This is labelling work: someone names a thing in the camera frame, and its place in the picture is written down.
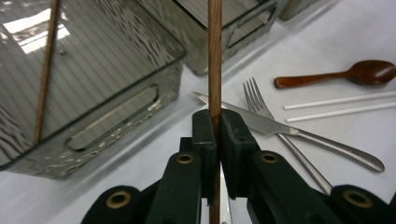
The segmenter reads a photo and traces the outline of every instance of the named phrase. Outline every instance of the wooden skewer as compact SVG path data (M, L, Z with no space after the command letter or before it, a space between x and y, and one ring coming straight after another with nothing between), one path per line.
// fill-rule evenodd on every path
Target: wooden skewer
M221 112L221 0L209 0L209 112L218 143L215 200L209 209L209 223L219 224L220 180L220 112Z
M41 139L43 129L44 109L46 107L47 89L50 83L50 68L52 63L52 54L54 51L56 33L58 28L60 0L52 0L49 18L49 34L47 36L46 54L41 75L40 93L38 96L37 117L35 120L34 144L36 145Z

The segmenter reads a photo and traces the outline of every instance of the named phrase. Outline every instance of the fork handle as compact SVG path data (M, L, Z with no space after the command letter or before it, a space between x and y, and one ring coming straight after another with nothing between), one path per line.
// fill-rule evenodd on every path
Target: fork handle
M335 142L333 140L324 137L320 137L312 133L308 133L303 130L299 130L299 132L295 133L294 135L303 138L307 141L310 141L312 143L326 147L329 150L336 152L353 161L356 161L357 163L366 166L367 168L373 171L381 173L385 170L384 164L377 157L370 155L366 152L360 151L354 147L349 147L344 144Z
M306 158L306 156L283 134L276 134L279 139L290 149L297 160L303 165L305 170L314 178L323 192L330 195L332 192L332 184L317 170L317 168Z

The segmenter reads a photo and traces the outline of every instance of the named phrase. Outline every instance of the spoon handle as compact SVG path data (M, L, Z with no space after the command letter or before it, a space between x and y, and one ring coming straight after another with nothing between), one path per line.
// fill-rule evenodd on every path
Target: spoon handle
M315 84L338 77L343 77L345 73L330 73L322 75L302 76L302 77L277 77L274 84L277 89L286 89L299 86Z

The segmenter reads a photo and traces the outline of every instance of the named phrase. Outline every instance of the white chopstick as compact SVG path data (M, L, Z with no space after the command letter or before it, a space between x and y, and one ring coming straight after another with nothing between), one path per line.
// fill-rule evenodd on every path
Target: white chopstick
M360 113L360 112L366 112L366 111L378 110L378 109L386 109L386 108L391 108L391 107L396 107L396 102L390 102L390 103L385 103L385 104L380 104L380 105L367 105L367 106L362 106L362 107L357 107L357 108L332 111L332 112L321 113L321 114L316 114L316 115L307 115L307 116L302 116L302 117L297 117L297 118L286 119L286 122L291 123L291 122L307 120L307 119L321 119L321 118L327 118L327 117L338 116L338 115Z
M380 93L367 94L363 96L352 96L347 98L318 101L318 102L306 103L301 105L285 105L283 106L283 108L285 110L290 110L290 109L298 109L298 108L307 108L318 105L335 105L335 104L342 104L342 103L354 102L354 101L374 100L374 99L387 98L393 96L396 96L396 91L384 91Z

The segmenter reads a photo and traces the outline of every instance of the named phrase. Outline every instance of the metal fork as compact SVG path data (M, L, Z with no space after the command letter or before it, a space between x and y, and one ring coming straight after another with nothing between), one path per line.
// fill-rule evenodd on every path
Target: metal fork
M250 112L267 117L268 119L274 119L274 116L271 114L265 105L264 100L262 99L262 94L259 91L259 87L257 86L254 77L247 81L247 87L245 86L245 83L243 83L243 85L245 97L247 99L247 106ZM297 160L303 165L305 170L311 174L324 193L330 195L332 191L332 185L329 183L329 181L327 181L327 179L317 170L317 168L315 168L315 166L305 157L305 155L284 134L277 133L276 135L290 149Z

